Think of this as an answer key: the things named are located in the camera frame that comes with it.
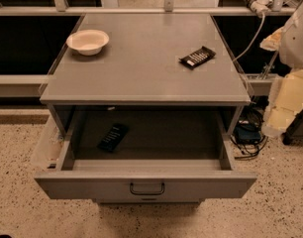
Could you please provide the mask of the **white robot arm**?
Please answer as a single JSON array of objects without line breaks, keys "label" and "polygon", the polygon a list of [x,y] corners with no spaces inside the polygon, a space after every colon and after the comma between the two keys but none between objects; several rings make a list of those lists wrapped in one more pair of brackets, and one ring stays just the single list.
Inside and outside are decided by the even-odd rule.
[{"label": "white robot arm", "polygon": [[283,26],[278,51],[291,71],[277,77],[269,91],[261,132],[272,138],[285,133],[303,110],[303,2]]}]

